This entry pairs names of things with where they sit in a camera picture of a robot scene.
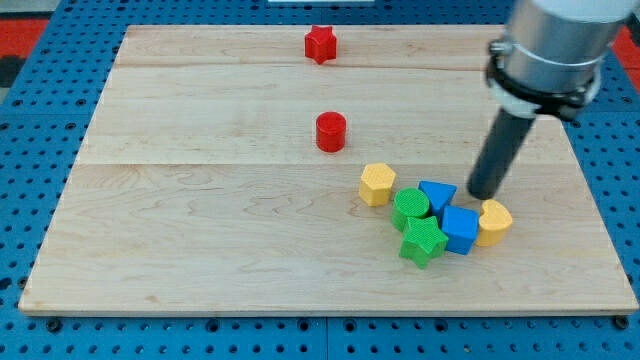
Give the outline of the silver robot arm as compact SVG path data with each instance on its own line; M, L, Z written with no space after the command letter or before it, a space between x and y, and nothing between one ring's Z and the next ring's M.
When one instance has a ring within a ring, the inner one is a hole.
M486 82L507 114L570 121L596 97L601 65L638 0L518 0L488 46Z

